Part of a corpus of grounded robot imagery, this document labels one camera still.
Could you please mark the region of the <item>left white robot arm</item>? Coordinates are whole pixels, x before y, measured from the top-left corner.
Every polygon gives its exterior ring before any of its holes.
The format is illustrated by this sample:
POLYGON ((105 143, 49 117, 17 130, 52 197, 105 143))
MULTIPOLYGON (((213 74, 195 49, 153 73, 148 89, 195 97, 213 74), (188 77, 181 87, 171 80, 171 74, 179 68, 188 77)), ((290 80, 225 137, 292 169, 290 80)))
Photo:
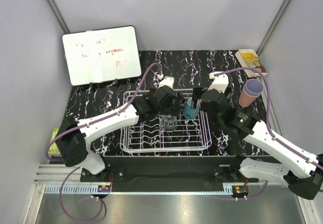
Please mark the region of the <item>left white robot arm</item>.
POLYGON ((93 118, 78 121, 66 120, 55 139, 66 167, 88 170, 99 182, 109 176, 103 158, 91 150, 96 139, 127 126, 147 122, 158 115, 178 117, 184 98, 169 86, 151 89, 144 95, 134 94, 120 108, 93 118))

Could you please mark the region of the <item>light blue dotted mug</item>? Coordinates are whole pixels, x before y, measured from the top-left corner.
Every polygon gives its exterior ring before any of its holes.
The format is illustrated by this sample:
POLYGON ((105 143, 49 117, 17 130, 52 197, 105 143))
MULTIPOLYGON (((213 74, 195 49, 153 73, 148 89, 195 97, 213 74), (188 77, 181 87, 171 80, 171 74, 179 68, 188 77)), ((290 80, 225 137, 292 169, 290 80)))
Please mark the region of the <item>light blue dotted mug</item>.
POLYGON ((188 120, 193 120, 196 119, 196 117, 199 114, 200 111, 200 102, 199 100, 196 102, 196 104, 194 105, 194 108, 191 108, 192 106, 192 98, 189 98, 183 108, 183 116, 184 118, 188 119, 188 120))

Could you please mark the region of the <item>clear faceted glass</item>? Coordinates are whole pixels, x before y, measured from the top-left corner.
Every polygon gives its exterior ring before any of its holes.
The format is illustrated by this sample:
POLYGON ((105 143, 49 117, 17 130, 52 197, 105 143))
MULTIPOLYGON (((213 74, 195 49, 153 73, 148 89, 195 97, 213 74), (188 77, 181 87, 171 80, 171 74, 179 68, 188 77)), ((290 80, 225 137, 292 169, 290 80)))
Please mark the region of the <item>clear faceted glass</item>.
POLYGON ((177 128, 177 117, 172 115, 162 115, 160 124, 163 131, 173 132, 177 128))

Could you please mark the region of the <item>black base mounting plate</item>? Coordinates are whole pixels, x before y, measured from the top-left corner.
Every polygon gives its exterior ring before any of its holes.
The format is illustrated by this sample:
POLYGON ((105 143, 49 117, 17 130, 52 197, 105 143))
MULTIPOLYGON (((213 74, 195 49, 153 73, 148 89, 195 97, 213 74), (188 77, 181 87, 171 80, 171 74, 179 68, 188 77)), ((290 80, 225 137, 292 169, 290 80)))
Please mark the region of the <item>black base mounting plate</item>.
POLYGON ((234 156, 107 156, 105 170, 82 170, 82 182, 112 181, 112 192, 215 192, 245 183, 234 156))

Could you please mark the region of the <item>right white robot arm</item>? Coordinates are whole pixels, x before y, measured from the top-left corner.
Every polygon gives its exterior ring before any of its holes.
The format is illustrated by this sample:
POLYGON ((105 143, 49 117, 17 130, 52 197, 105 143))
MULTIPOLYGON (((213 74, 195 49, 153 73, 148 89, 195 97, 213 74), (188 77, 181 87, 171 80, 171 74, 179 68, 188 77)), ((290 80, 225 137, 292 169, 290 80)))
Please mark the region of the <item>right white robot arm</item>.
POLYGON ((254 113, 231 107, 226 96, 207 88, 194 88, 194 105, 209 116, 213 128, 224 131, 234 139, 255 145, 278 163, 237 156, 230 165, 229 176, 235 182, 244 178, 259 179, 287 186, 295 195, 313 200, 322 186, 322 155, 308 153, 271 130, 254 113))

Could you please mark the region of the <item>lavender plastic cup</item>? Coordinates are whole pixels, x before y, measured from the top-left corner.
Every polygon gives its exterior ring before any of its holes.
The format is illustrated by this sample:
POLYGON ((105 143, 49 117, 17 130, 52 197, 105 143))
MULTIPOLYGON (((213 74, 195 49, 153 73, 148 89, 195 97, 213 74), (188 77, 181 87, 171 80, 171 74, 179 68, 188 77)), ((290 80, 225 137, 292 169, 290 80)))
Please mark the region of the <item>lavender plastic cup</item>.
POLYGON ((264 89, 264 85, 257 79, 249 79, 244 85, 245 92, 253 97, 259 96, 264 89))

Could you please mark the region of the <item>yellow paperback book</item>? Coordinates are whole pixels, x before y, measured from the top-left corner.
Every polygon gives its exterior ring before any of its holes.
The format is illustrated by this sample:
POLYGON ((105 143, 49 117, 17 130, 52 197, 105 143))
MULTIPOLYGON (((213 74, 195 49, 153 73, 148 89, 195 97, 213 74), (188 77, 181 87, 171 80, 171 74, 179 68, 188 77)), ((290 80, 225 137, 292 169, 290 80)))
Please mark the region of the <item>yellow paperback book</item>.
POLYGON ((261 64, 259 56, 253 49, 240 49, 235 53, 235 57, 242 67, 254 68, 267 76, 267 71, 261 64))

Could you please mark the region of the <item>pink plastic cup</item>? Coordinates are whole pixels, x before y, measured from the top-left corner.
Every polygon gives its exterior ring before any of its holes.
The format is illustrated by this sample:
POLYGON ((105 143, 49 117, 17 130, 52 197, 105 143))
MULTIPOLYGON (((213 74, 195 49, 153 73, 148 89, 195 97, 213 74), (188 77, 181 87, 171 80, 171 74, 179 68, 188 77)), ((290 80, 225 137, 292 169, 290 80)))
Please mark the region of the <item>pink plastic cup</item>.
POLYGON ((248 107, 250 106, 258 97, 260 93, 253 93, 246 88, 243 88, 240 97, 238 99, 238 104, 241 107, 248 107))

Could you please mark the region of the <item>small whiteboard with red writing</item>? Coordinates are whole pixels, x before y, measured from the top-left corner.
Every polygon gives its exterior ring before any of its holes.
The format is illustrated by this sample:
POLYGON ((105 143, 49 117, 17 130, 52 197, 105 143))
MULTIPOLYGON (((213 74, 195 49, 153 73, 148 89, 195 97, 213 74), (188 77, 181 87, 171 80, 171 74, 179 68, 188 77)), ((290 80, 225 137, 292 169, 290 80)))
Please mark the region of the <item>small whiteboard with red writing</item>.
POLYGON ((134 26, 64 34, 62 41, 73 86, 142 74, 134 26))

